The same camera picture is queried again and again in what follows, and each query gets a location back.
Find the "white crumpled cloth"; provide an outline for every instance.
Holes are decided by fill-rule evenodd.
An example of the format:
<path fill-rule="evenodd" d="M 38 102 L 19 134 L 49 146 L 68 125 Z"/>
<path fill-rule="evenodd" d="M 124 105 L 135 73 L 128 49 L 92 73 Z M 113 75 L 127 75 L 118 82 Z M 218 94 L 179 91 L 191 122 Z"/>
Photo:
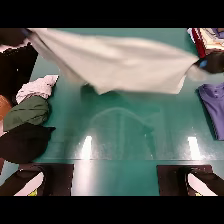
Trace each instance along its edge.
<path fill-rule="evenodd" d="M 44 78 L 39 78 L 33 82 L 24 84 L 16 95 L 17 103 L 21 103 L 31 96 L 41 96 L 47 99 L 52 92 L 52 87 L 57 82 L 58 75 L 46 75 Z"/>
<path fill-rule="evenodd" d="M 84 36 L 30 28 L 34 48 L 64 75 L 111 90 L 178 94 L 186 72 L 198 57 L 170 45 L 141 38 Z"/>

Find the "table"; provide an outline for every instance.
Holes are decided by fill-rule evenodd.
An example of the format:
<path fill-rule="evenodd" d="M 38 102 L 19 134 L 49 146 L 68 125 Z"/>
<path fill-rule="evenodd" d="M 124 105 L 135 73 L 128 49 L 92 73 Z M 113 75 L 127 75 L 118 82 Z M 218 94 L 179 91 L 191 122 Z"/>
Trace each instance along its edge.
<path fill-rule="evenodd" d="M 61 30 L 149 38 L 196 54 L 185 28 Z M 60 71 L 38 56 L 31 80 L 47 74 Z M 206 80 L 222 81 L 222 74 Z M 99 96 L 60 75 L 44 124 L 56 130 L 35 162 L 74 163 L 72 195 L 158 195 L 158 164 L 211 164 L 224 178 L 224 143 L 215 140 L 197 95 L 201 84 L 187 78 L 178 95 L 118 91 Z"/>

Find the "glossy table surface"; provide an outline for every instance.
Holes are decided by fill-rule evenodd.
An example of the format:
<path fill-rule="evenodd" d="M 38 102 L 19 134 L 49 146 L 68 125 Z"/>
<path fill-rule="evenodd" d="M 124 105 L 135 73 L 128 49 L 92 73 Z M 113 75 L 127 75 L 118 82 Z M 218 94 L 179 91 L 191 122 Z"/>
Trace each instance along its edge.
<path fill-rule="evenodd" d="M 196 54 L 185 28 L 67 28 L 67 32 L 135 36 L 162 41 Z M 31 80 L 59 74 L 38 56 Z M 223 82 L 223 74 L 206 83 Z M 158 195 L 156 165 L 211 164 L 224 178 L 224 143 L 216 141 L 196 89 L 186 79 L 178 95 L 110 92 L 60 75 L 49 98 L 54 126 L 46 152 L 36 162 L 74 163 L 72 195 Z"/>

